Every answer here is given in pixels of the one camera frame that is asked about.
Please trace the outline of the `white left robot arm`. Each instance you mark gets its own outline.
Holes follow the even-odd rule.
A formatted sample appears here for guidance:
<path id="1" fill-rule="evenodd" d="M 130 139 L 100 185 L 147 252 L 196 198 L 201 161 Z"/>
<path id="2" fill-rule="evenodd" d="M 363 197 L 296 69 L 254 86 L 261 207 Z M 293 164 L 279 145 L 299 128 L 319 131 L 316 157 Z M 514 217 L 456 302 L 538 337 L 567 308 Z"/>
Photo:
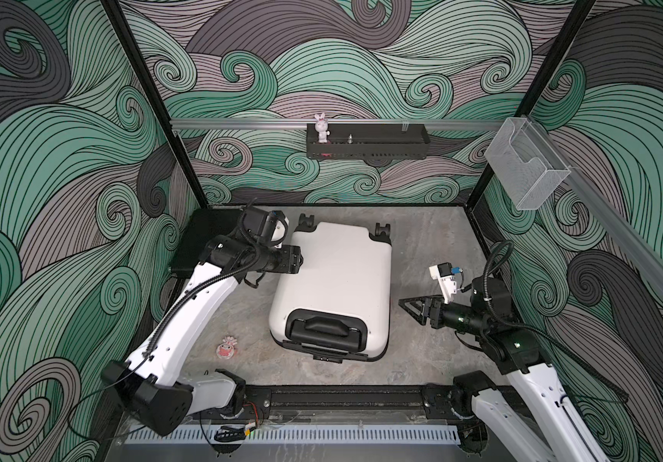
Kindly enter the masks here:
<path id="1" fill-rule="evenodd" d="M 182 295 L 150 337 L 127 360 L 112 361 L 102 371 L 106 390 L 133 419 L 166 436 L 191 415 L 243 411 L 246 382 L 238 375 L 217 369 L 183 379 L 180 373 L 202 331 L 249 273 L 300 271 L 302 252 L 284 243 L 287 231 L 281 211 L 246 206 L 229 234 L 204 245 Z"/>

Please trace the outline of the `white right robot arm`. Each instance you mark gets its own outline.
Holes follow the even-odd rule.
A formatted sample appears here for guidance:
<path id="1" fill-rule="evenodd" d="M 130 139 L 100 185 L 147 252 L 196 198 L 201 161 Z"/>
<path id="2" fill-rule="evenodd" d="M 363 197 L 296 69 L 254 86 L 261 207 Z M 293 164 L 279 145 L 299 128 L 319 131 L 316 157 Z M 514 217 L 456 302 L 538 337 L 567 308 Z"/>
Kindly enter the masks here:
<path id="1" fill-rule="evenodd" d="M 508 403 L 502 388 L 484 373 L 454 379 L 450 398 L 456 417 L 491 430 L 518 461 L 606 461 L 608 456 L 589 430 L 558 377 L 541 341 L 563 353 L 566 346 L 546 332 L 515 319 L 511 294 L 494 277 L 514 250 L 510 241 L 494 246 L 483 274 L 466 287 L 470 300 L 454 301 L 458 272 L 449 263 L 429 269 L 440 293 L 403 298 L 404 309 L 419 325 L 472 335 L 474 350 L 484 353 L 523 400 L 535 425 L 530 427 Z"/>

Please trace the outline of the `white hard-shell suitcase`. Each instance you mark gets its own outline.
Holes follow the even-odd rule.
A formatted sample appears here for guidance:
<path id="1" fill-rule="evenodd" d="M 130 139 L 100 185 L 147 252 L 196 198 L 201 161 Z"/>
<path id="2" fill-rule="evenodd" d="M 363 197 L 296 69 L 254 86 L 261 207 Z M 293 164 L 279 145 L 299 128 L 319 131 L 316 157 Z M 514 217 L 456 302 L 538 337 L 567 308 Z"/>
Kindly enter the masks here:
<path id="1" fill-rule="evenodd" d="M 383 358 L 392 304 L 390 225 L 369 230 L 300 215 L 291 243 L 302 265 L 279 279 L 269 313 L 274 342 L 319 361 Z"/>

